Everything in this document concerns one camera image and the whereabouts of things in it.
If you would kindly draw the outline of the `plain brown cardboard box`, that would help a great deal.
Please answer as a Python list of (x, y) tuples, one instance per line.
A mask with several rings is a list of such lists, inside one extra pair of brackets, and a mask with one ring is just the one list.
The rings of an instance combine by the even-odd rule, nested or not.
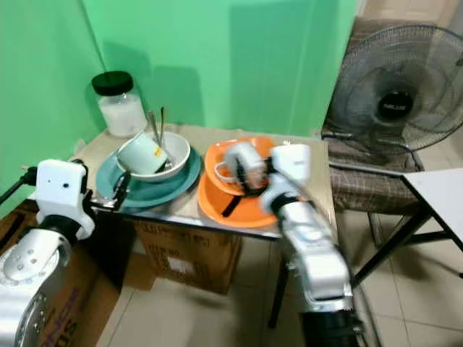
[(149, 221), (134, 220), (132, 225), (160, 278), (227, 294), (241, 255), (241, 236)]

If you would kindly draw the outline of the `glass jar black lid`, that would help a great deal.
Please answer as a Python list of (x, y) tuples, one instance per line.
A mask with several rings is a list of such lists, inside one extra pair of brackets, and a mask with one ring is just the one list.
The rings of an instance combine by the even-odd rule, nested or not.
[(103, 72), (93, 77), (90, 86), (97, 95), (97, 106), (109, 134), (132, 138), (148, 128), (143, 102), (130, 73)]

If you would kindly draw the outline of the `white table black legs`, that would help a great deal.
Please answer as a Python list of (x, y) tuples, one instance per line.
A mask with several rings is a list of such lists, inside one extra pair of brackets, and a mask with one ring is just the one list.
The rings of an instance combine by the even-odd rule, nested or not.
[(463, 168), (397, 173), (421, 208), (381, 245), (351, 279), (353, 287), (400, 246), (451, 240), (463, 252)]

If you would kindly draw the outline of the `large orange plate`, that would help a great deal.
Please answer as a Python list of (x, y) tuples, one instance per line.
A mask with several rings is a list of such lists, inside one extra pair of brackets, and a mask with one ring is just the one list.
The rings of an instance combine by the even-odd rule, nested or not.
[(235, 228), (267, 228), (277, 219), (265, 213), (259, 205), (257, 197), (244, 197), (235, 209), (234, 214), (222, 218), (221, 212), (231, 201), (232, 194), (225, 194), (217, 185), (211, 183), (203, 172), (196, 192), (197, 203), (206, 217), (227, 227)]

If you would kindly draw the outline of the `black electric fan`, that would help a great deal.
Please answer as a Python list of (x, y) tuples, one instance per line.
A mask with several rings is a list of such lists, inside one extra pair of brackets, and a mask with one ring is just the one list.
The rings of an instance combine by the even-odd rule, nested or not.
[(463, 127), (463, 34), (434, 23), (360, 20), (341, 61), (322, 138), (337, 172), (399, 176)]

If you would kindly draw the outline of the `black metal table leg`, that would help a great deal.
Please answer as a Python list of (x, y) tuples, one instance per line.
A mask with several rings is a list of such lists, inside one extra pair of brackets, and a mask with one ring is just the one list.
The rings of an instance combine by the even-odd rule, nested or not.
[(286, 264), (286, 257), (282, 254), (280, 242), (274, 242), (272, 245), (275, 251), (275, 261), (277, 267), (276, 284), (273, 290), (273, 300), (271, 310), (269, 310), (269, 318), (267, 321), (267, 328), (277, 327), (279, 317), (282, 310), (282, 301), (286, 294), (286, 287), (290, 278), (289, 269)]

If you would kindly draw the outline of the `pale green mug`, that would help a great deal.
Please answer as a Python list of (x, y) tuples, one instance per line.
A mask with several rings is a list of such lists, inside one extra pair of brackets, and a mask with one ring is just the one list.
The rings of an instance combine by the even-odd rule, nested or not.
[(126, 172), (141, 176), (158, 173), (168, 162), (164, 149), (144, 131), (123, 143), (116, 152), (116, 159)]

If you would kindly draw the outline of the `teal plate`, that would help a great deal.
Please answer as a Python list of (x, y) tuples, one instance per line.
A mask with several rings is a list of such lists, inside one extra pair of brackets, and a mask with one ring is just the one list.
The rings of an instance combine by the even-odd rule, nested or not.
[[(171, 202), (188, 191), (198, 181), (203, 163), (196, 149), (191, 149), (192, 162), (182, 168), (178, 175), (168, 181), (148, 183), (133, 179), (128, 188), (128, 195), (120, 211), (129, 209), (146, 209)], [(95, 187), (105, 198), (112, 198), (116, 182), (123, 171), (116, 165), (116, 159), (110, 155), (95, 172)]]

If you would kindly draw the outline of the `white mug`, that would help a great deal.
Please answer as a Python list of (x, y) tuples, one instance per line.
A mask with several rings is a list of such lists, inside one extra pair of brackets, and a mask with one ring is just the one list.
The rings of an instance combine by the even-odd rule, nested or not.
[(228, 174), (219, 174), (226, 181), (235, 181), (238, 185), (242, 185), (242, 164), (252, 164), (257, 162), (265, 162), (261, 158), (257, 149), (251, 143), (238, 143), (224, 155), (224, 162), (219, 164), (219, 168), (227, 168)]

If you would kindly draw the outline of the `metal spoon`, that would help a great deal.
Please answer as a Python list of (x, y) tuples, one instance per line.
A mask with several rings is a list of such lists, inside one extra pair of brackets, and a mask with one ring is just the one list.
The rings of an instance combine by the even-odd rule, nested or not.
[(153, 141), (158, 143), (158, 146), (162, 146), (162, 141), (160, 138), (160, 132), (158, 128), (158, 122), (156, 121), (156, 114), (153, 112), (153, 110), (148, 110), (146, 112), (146, 118), (148, 119), (149, 124), (152, 126), (153, 130)]

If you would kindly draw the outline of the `checkered cushioned chair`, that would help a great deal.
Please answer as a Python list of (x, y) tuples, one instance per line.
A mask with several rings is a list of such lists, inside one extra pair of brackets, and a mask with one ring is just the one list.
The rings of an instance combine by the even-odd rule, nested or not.
[(337, 210), (384, 215), (412, 215), (420, 202), (404, 185), (404, 173), (423, 171), (417, 153), (369, 153), (354, 147), (358, 142), (345, 134), (326, 132), (328, 178)]

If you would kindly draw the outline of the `white bowl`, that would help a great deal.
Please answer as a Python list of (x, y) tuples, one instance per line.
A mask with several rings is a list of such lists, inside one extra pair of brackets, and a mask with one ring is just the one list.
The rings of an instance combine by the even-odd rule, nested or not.
[[(160, 169), (158, 173), (150, 176), (135, 175), (128, 172), (133, 179), (136, 179), (136, 181), (144, 182), (168, 181), (168, 179), (178, 175), (181, 169), (185, 167), (191, 153), (191, 145), (189, 144), (188, 140), (174, 132), (164, 132), (164, 139), (165, 143), (161, 147), (164, 149), (166, 155), (168, 156), (168, 162), (166, 162), (165, 166), (163, 166), (163, 168)], [(123, 171), (125, 171), (125, 169), (122, 168), (122, 165), (119, 165), (117, 159), (116, 164)]]

